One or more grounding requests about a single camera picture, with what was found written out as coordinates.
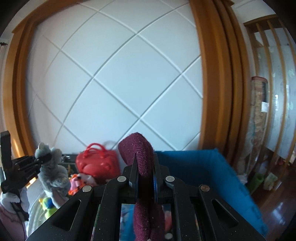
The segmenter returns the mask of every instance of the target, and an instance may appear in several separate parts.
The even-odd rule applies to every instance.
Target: gray stuffed animal
[[[46,195],[51,197],[53,204],[59,208],[68,200],[66,195],[70,190],[71,184],[68,179],[67,169],[59,165],[62,156],[60,149],[54,147],[50,149],[48,145],[41,142],[35,151],[35,157],[39,158],[48,153],[52,154],[52,159],[41,166],[38,178],[43,185]]]

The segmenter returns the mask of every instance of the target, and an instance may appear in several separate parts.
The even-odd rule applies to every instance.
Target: wooden molding
[[[258,52],[257,52],[257,40],[255,38],[254,33],[252,33],[249,28],[247,27],[247,32],[248,32],[248,36],[250,38],[250,42],[251,42],[251,47],[252,47],[252,52],[253,52],[253,56],[254,56],[254,63],[255,63],[255,73],[258,76],[259,75],[259,60],[258,60]]]
[[[35,151],[25,102],[25,73],[33,33],[39,23],[76,1],[48,0],[13,30],[4,73],[3,101],[16,157],[32,155]],[[199,36],[203,71],[199,148],[218,148],[233,162],[242,152],[250,112],[246,46],[231,1],[190,0],[190,5]]]
[[[235,35],[238,42],[240,59],[241,59],[241,67],[242,67],[242,86],[243,86],[243,103],[241,110],[241,122],[239,127],[239,133],[237,138],[237,144],[234,149],[235,155],[232,159],[232,165],[236,168],[236,164],[242,154],[245,138],[248,131],[248,123],[250,118],[250,108],[251,108],[251,77],[250,77],[250,65],[247,53],[247,47],[244,41],[244,37],[238,23],[238,20],[233,12],[233,9],[230,6],[225,5],[226,10],[230,16],[230,20],[232,22]]]
[[[33,155],[35,152],[25,101],[27,56],[35,28],[49,16],[76,2],[77,0],[48,0],[32,11],[13,30],[14,35],[4,70],[3,109],[16,158]]]
[[[212,1],[191,0],[203,74],[203,113],[199,149],[224,152],[231,101],[231,68],[228,45],[220,16]]]
[[[224,155],[227,161],[230,163],[233,159],[234,147],[237,144],[237,138],[239,135],[239,127],[241,123],[242,113],[242,96],[243,96],[243,82],[242,82],[242,63],[239,52],[238,40],[235,34],[234,27],[230,20],[230,16],[226,10],[225,5],[220,0],[214,0],[216,8],[221,17],[224,31],[227,37],[227,44],[230,54],[230,60],[232,66],[230,66],[232,75],[229,76],[232,80],[233,98],[232,98],[232,110],[231,120],[229,126],[229,134],[224,150]]]
[[[250,21],[247,21],[244,23],[245,26],[249,26],[251,24],[256,24],[260,21],[265,21],[265,20],[269,20],[269,19],[272,19],[272,18],[277,18],[277,15],[276,14],[272,14],[272,15],[267,15],[267,16],[263,16],[263,17],[259,17],[259,18],[256,18],[256,19],[252,19]]]

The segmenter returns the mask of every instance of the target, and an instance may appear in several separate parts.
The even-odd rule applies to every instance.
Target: metal screw
[[[82,191],[84,192],[89,192],[91,190],[91,186],[90,185],[86,185],[82,188]]]
[[[166,235],[165,235],[165,239],[166,240],[170,240],[170,239],[172,239],[173,238],[173,234],[171,234],[171,233],[167,233]]]
[[[209,188],[208,185],[202,185],[202,186],[200,187],[200,189],[201,189],[202,191],[204,191],[204,192],[207,192],[207,191],[210,190],[210,188]]]
[[[117,178],[117,181],[119,181],[119,182],[124,182],[126,180],[126,177],[125,176],[120,176],[120,177],[118,177]]]
[[[173,182],[173,181],[175,180],[175,178],[172,177],[172,176],[167,176],[165,179],[166,179],[166,181],[168,181],[168,182]]]

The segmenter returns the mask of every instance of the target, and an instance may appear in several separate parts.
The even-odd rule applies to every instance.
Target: yellow toy
[[[52,199],[50,197],[45,197],[45,198],[40,198],[39,202],[43,208],[43,210],[46,210],[45,213],[45,218],[48,219],[51,215],[53,215],[56,211],[57,208],[54,206],[52,203]]]

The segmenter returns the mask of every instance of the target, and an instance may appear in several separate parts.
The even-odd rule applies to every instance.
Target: knit fabric
[[[136,241],[164,240],[164,213],[161,205],[154,203],[153,148],[139,133],[122,140],[118,149],[124,162],[132,165],[136,155],[139,170],[139,199],[133,213]]]

